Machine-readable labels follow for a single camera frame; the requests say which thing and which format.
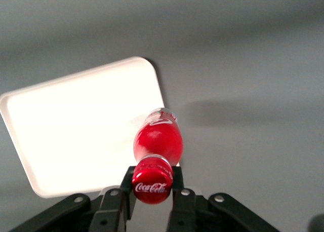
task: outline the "bottle cap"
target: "bottle cap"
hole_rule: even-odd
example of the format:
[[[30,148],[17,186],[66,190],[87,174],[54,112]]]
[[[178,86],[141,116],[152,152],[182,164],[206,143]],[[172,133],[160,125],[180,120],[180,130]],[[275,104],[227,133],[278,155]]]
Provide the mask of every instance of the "bottle cap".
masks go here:
[[[170,194],[172,183],[171,165],[157,154],[145,156],[136,166],[132,179],[135,196],[147,204],[163,202]]]

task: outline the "coca-cola logo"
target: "coca-cola logo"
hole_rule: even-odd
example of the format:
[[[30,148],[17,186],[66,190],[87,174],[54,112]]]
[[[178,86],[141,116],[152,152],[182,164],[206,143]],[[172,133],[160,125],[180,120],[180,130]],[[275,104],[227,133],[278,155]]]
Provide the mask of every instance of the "coca-cola logo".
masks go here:
[[[163,193],[166,192],[166,183],[154,183],[153,185],[145,185],[142,182],[138,183],[135,187],[137,192],[150,192],[150,193]]]

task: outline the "bottle label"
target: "bottle label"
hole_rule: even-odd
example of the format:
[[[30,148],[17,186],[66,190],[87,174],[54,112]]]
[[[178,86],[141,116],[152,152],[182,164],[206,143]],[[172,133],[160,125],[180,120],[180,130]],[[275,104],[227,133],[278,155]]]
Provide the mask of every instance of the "bottle label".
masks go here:
[[[167,118],[159,118],[153,121],[150,121],[150,126],[155,126],[159,124],[172,124],[172,121]]]
[[[173,124],[177,123],[176,116],[167,108],[158,108],[151,112],[144,122],[144,126],[149,124],[155,126],[159,124]]]
[[[143,182],[140,182],[136,185],[135,191],[149,193],[164,193],[166,192],[166,185],[166,183],[154,183],[153,185],[145,185]]]

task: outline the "plastic tray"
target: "plastic tray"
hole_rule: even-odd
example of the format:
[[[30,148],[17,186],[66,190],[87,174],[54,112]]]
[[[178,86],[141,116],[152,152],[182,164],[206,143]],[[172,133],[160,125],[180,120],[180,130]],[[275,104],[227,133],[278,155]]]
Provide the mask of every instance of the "plastic tray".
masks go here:
[[[8,92],[0,111],[32,189],[43,198],[118,185],[133,140],[164,107],[153,66],[133,57]]]

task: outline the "gray table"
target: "gray table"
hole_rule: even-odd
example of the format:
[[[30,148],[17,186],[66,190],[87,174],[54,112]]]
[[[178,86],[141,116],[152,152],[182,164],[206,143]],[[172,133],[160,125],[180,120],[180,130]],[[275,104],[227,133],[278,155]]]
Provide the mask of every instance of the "gray table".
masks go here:
[[[0,92],[150,58],[179,117],[185,184],[306,231],[324,212],[323,2],[0,0]],[[62,198],[32,191],[2,120],[0,154],[7,231]],[[138,203],[129,231],[165,231],[170,209]]]

